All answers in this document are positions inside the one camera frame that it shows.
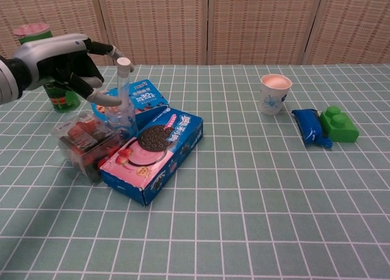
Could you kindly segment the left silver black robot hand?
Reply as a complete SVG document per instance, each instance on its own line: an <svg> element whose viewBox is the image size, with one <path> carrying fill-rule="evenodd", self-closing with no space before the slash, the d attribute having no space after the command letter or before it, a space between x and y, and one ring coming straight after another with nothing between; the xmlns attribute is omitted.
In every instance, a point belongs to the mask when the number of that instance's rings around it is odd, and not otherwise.
<svg viewBox="0 0 390 280"><path fill-rule="evenodd" d="M65 34L21 45L11 59L6 59L6 64L10 65L22 92L54 81L89 102L120 106L119 98L98 90L104 78L90 54L107 55L115 61L124 57L115 46L93 41L85 34Z"/></svg>

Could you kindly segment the clear test tube white cap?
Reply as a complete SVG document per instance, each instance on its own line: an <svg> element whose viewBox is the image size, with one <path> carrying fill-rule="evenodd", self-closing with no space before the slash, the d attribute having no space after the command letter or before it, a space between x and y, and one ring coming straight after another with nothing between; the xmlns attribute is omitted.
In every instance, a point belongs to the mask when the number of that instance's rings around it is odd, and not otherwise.
<svg viewBox="0 0 390 280"><path fill-rule="evenodd" d="M130 89L129 89L129 74L133 71L133 66L131 61L127 57L120 57L117 59L117 90L118 98L121 100L121 105L119 107L127 107L132 105L130 99Z"/></svg>

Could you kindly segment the green Pringles can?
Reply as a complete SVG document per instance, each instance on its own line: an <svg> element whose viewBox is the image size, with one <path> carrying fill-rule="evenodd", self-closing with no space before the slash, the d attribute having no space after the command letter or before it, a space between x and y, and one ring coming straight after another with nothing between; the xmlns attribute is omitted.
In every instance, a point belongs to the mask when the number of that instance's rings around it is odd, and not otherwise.
<svg viewBox="0 0 390 280"><path fill-rule="evenodd" d="M53 37L50 25L46 23L25 24L14 28L13 34L21 45L25 42ZM70 112L80 106L80 99L73 91L60 88L55 82L49 82L43 87L56 112Z"/></svg>

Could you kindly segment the clear box with red contents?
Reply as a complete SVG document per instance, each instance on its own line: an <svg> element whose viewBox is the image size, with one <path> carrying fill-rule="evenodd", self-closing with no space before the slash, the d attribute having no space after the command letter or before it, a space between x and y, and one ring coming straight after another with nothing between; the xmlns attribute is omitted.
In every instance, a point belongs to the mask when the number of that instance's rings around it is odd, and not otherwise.
<svg viewBox="0 0 390 280"><path fill-rule="evenodd" d="M51 134L57 138L64 156L93 185L102 181L102 164L128 141L89 111L55 126Z"/></svg>

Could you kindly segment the clear plastic cup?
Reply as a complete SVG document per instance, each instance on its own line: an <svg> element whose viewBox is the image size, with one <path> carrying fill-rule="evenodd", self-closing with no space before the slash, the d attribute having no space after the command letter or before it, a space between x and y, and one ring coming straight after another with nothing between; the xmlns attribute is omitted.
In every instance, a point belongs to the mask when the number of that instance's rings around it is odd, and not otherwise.
<svg viewBox="0 0 390 280"><path fill-rule="evenodd" d="M138 126L133 105L127 107L106 107L105 116L110 127L115 129L123 139L137 136Z"/></svg>

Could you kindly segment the small blue cookie box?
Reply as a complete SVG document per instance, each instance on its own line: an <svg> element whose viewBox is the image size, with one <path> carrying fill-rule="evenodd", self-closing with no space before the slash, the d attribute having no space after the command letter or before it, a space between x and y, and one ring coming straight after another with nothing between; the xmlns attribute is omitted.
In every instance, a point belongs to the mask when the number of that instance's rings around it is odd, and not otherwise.
<svg viewBox="0 0 390 280"><path fill-rule="evenodd" d="M127 118L121 118L122 125L136 124L138 129L142 129L155 116L164 111L168 106L168 101L157 90L149 79L127 84L129 88L129 100L133 103L134 113Z"/></svg>

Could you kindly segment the pink and blue Oreo box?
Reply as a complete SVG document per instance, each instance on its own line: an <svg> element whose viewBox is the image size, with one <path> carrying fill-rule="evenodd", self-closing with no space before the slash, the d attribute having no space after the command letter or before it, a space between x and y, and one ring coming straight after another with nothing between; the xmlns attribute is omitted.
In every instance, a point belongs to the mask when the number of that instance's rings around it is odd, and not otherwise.
<svg viewBox="0 0 390 280"><path fill-rule="evenodd" d="M166 108L100 166L103 181L149 205L202 138L203 125L199 116Z"/></svg>

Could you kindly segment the woven folding screen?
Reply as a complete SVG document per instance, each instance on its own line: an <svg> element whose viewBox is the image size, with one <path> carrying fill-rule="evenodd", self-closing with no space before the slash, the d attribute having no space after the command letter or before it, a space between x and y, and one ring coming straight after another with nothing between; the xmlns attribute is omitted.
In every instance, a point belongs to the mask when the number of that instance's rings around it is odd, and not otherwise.
<svg viewBox="0 0 390 280"><path fill-rule="evenodd" d="M390 0L0 0L0 54L40 22L137 65L390 63Z"/></svg>

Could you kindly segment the white paper cup blue flower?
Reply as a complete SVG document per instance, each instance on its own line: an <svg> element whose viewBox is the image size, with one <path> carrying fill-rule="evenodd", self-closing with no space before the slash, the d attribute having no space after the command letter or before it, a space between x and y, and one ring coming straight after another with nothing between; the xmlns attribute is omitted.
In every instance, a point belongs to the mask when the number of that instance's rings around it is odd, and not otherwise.
<svg viewBox="0 0 390 280"><path fill-rule="evenodd" d="M281 110L292 81L281 74L267 74L261 77L260 111L276 115Z"/></svg>

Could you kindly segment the green grid tablecloth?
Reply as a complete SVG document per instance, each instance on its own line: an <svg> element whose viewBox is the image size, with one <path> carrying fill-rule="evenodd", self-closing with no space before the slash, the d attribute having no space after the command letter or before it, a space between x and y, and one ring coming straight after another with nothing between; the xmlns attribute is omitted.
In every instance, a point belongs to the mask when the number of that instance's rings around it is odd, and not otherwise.
<svg viewBox="0 0 390 280"><path fill-rule="evenodd" d="M292 81L278 114L261 77ZM139 66L204 136L143 207L67 162L43 90L0 106L0 280L390 280L390 63ZM304 145L292 110L348 114Z"/></svg>

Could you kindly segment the blue snack packet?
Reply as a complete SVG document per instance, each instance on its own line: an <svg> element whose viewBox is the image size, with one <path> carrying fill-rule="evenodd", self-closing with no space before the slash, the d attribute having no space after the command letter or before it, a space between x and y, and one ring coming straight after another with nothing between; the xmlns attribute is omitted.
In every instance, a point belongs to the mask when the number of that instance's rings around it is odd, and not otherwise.
<svg viewBox="0 0 390 280"><path fill-rule="evenodd" d="M316 144L326 148L333 146L322 128L317 110L296 109L291 113L297 121L304 145Z"/></svg>

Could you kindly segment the green building block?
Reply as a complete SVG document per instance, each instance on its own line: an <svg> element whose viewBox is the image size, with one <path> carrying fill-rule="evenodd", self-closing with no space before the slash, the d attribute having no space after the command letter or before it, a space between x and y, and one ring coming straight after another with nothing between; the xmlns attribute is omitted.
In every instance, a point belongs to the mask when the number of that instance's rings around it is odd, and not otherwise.
<svg viewBox="0 0 390 280"><path fill-rule="evenodd" d="M352 120L338 106L329 106L321 112L320 122L333 142L356 142L359 131Z"/></svg>

